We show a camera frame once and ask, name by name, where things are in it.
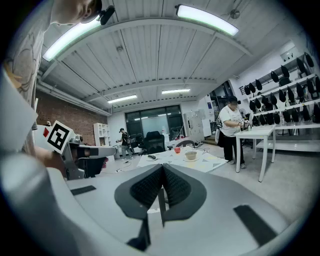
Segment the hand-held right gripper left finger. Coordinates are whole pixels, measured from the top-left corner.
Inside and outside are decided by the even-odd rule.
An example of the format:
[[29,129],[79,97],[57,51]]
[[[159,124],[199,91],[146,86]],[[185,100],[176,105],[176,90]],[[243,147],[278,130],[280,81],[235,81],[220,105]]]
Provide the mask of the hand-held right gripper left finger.
[[109,176],[67,182],[84,212],[127,249],[162,256],[152,239],[148,210],[162,188],[163,167],[151,164]]

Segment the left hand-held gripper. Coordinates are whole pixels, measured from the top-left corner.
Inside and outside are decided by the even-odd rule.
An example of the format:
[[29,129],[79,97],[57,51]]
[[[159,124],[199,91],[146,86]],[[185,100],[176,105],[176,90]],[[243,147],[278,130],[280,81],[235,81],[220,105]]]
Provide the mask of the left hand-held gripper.
[[84,178],[85,171],[78,167],[79,159],[106,158],[117,153],[112,146],[81,144],[81,136],[59,121],[54,122],[46,141],[53,149],[48,166],[58,169],[67,180]]

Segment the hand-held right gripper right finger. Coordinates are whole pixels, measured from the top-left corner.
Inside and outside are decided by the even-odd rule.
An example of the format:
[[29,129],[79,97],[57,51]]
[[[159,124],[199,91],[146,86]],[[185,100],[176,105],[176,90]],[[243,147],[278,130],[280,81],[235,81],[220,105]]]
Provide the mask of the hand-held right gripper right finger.
[[189,218],[165,222],[151,255],[274,256],[295,236],[279,210],[239,183],[174,164],[163,168],[201,183],[206,198]]

